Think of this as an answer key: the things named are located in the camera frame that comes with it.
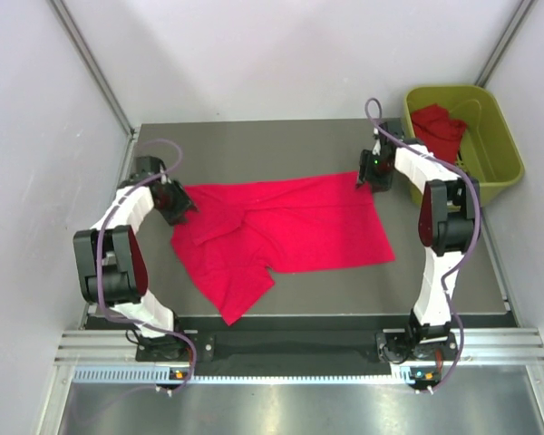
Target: gray floor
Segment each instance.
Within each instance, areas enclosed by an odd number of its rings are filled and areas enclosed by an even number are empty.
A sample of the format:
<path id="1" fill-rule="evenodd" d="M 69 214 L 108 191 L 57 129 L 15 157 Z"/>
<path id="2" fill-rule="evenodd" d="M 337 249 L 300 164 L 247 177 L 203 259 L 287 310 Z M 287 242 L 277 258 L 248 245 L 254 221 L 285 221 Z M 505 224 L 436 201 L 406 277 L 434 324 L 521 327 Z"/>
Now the gray floor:
<path id="1" fill-rule="evenodd" d="M 183 184 L 240 183 L 291 179 L 357 170 L 362 148 L 372 147 L 372 129 L 362 120 L 252 121 L 146 124 L 139 143 L 175 140 L 184 158 L 173 178 Z M 138 148 L 170 165 L 166 145 Z M 421 287 L 424 253 L 417 235 L 419 209 L 407 181 L 397 174 L 392 191 L 375 198 L 396 254 L 386 265 L 295 275 L 274 275 L 276 285 L 251 314 L 407 314 Z M 141 227 L 138 239 L 148 259 L 155 295 L 182 315 L 217 314 L 193 286 L 170 247 L 169 228 L 158 214 Z M 455 304 L 464 314 L 504 313 L 504 303 L 483 240 L 460 273 Z"/>
<path id="2" fill-rule="evenodd" d="M 407 386 L 190 385 L 168 399 L 130 385 L 74 385 L 63 435 L 544 434 L 523 367 L 460 367 L 433 396 Z"/>

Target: white wall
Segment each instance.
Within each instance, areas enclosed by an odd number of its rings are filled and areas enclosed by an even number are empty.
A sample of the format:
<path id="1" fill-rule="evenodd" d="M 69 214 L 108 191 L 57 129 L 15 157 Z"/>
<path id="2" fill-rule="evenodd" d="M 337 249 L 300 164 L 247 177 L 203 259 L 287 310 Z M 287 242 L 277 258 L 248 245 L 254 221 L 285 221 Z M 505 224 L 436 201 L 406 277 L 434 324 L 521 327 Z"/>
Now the white wall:
<path id="1" fill-rule="evenodd" d="M 486 209 L 523 320 L 544 340 L 544 0 L 534 6 L 489 90 L 520 150 L 526 176 Z"/>
<path id="2" fill-rule="evenodd" d="M 518 0 L 67 0 L 133 124 L 399 114 L 473 82 Z"/>
<path id="3" fill-rule="evenodd" d="M 125 143 L 47 2 L 0 2 L 0 435 L 32 430 L 83 309 L 73 232 L 109 203 Z"/>

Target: purple cable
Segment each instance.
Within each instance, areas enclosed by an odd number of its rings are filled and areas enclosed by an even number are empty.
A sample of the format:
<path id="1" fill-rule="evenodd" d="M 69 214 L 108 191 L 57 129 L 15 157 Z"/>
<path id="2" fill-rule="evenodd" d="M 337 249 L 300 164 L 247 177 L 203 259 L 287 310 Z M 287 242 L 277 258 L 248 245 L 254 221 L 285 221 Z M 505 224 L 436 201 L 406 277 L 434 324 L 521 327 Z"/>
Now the purple cable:
<path id="1" fill-rule="evenodd" d="M 180 163 L 181 163 L 181 161 L 183 159 L 183 151 L 181 150 L 181 147 L 177 143 L 175 143 L 173 140 L 168 140 L 168 139 L 148 140 L 147 142 L 141 144 L 141 146 L 144 148 L 144 147 L 148 147 L 150 145 L 154 145 L 154 144 L 157 144 L 157 143 L 166 143 L 168 145 L 171 145 L 173 148 L 175 148 L 175 150 L 178 152 L 178 159 L 171 167 L 165 169 L 164 172 L 159 173 L 159 174 L 155 174 L 155 175 L 151 175 L 151 176 L 147 177 L 146 179 L 143 179 L 142 181 L 140 181 L 136 185 L 134 185 L 132 188 L 130 188 L 127 191 L 127 193 L 125 193 L 125 195 L 123 195 L 117 201 L 117 204 L 113 208 L 111 208 L 111 210 L 109 210 L 109 213 L 107 214 L 107 216 L 103 220 L 103 222 L 101 224 L 101 229 L 99 230 L 99 235 L 97 236 L 97 247 L 96 247 L 97 297 L 98 297 L 98 300 L 99 300 L 99 306 L 101 308 L 101 311 L 102 311 L 105 319 L 107 319 L 108 321 L 115 322 L 115 323 L 118 323 L 118 324 L 137 324 L 137 325 L 145 324 L 145 327 L 147 329 L 151 329 L 152 331 L 155 331 L 156 333 L 171 335 L 171 336 L 183 341 L 185 344 L 187 344 L 189 346 L 189 348 L 191 349 L 191 361 L 189 362 L 188 375 L 182 380 L 182 383 L 180 384 L 180 386 L 177 387 L 175 390 L 173 390 L 173 392 L 179 392 L 185 385 L 187 385 L 187 383 L 191 379 L 191 376 L 192 376 L 192 374 L 193 374 L 193 372 L 195 370 L 196 361 L 198 359 L 198 351 L 196 350 L 195 344 L 187 336 L 185 336 L 182 333 L 176 333 L 175 331 L 168 331 L 166 329 L 157 328 L 157 327 L 155 327 L 155 326 L 153 326 L 151 324 L 146 324 L 146 323 L 144 323 L 144 322 L 142 322 L 140 320 L 125 319 L 125 318 L 122 318 L 122 317 L 117 317 L 117 316 L 111 315 L 110 312 L 109 312 L 109 309 L 107 308 L 107 306 L 105 305 L 105 302 L 104 302 L 104 292 L 103 292 L 103 285 L 102 285 L 102 239 L 103 239 L 102 236 L 103 236 L 103 234 L 105 232 L 105 229 L 108 227 L 109 222 L 111 222 L 112 217 L 115 215 L 115 213 L 117 212 L 117 210 L 119 209 L 121 204 L 125 201 L 125 199 L 130 194 L 132 194 L 138 188 L 146 186 L 147 184 L 151 183 L 152 181 L 155 181 L 156 179 L 160 179 L 163 175 L 171 173 L 173 170 L 175 170 L 180 165 Z M 95 421 L 103 412 L 105 412 L 107 409 L 109 409 L 116 402 L 122 400 L 124 397 L 130 395 L 133 392 L 138 392 L 138 391 L 141 391 L 141 390 L 148 390 L 148 389 L 155 389 L 155 387 L 150 386 L 150 385 L 145 385 L 145 386 L 142 386 L 142 387 L 136 387 L 136 388 L 133 388 L 131 390 L 126 391 L 125 393 L 123 393 L 119 397 L 117 397 L 116 399 L 114 399 L 114 400 L 106 403 L 105 405 L 103 405 L 102 409 L 99 412 L 97 412 L 94 416 L 89 418 L 88 420 L 80 419 L 78 417 L 78 414 L 77 414 L 75 408 L 73 408 L 73 416 L 82 425 L 90 424 L 91 422 Z"/>
<path id="2" fill-rule="evenodd" d="M 371 113 L 369 113 L 369 104 L 374 102 L 377 105 L 377 108 L 379 109 L 379 116 L 378 118 L 373 118 L 371 116 Z M 445 283 L 448 276 L 455 274 L 458 272 L 461 267 L 467 263 L 470 260 L 471 254 L 473 253 L 473 249 L 478 243 L 478 237 L 480 235 L 480 229 L 481 229 L 481 206 L 480 206 L 480 199 L 478 198 L 478 195 L 475 191 L 475 187 L 473 186 L 473 183 L 471 182 L 468 175 L 458 167 L 452 165 L 451 163 L 448 163 L 443 160 L 436 159 L 434 156 L 430 156 L 428 154 L 422 154 L 421 152 L 414 150 L 409 145 L 403 143 L 401 140 L 394 137 L 393 134 L 389 133 L 385 129 L 383 129 L 379 125 L 379 120 L 383 116 L 383 108 L 381 106 L 381 103 L 376 98 L 369 98 L 366 103 L 364 104 L 364 114 L 366 115 L 367 119 L 374 125 L 376 129 L 379 130 L 387 139 L 391 140 L 397 147 L 405 148 L 406 150 L 409 150 L 413 154 L 416 154 L 418 156 L 421 156 L 425 159 L 428 159 L 430 161 L 433 161 L 435 163 L 438 163 L 442 165 L 444 168 L 450 170 L 451 172 L 459 175 L 463 181 L 465 182 L 465 185 L 467 189 L 471 193 L 471 198 L 473 200 L 473 214 L 474 214 L 474 220 L 473 220 L 473 235 L 471 237 L 471 243 L 468 246 L 467 250 L 465 251 L 465 254 L 463 255 L 463 258 L 460 260 L 460 262 L 455 265 L 449 272 L 446 272 L 442 276 L 442 288 L 443 292 L 445 294 L 445 299 L 447 301 L 447 305 L 450 308 L 450 313 L 452 314 L 453 318 L 455 319 L 455 322 L 458 325 L 458 328 L 460 330 L 460 345 L 458 347 L 457 354 L 455 356 L 455 359 L 453 360 L 452 366 L 449 368 L 447 373 L 445 373 L 445 376 L 440 380 L 440 382 L 435 385 L 435 387 L 432 388 L 432 392 L 438 391 L 452 376 L 453 372 L 455 371 L 455 368 L 457 367 L 458 361 L 461 359 L 461 353 L 463 352 L 463 342 L 465 340 L 465 336 L 463 333 L 463 322 L 461 321 L 460 316 L 457 314 L 457 311 L 455 310 L 455 306 L 453 305 L 453 301 L 449 296 L 449 289 L 447 287 L 447 284 Z"/>

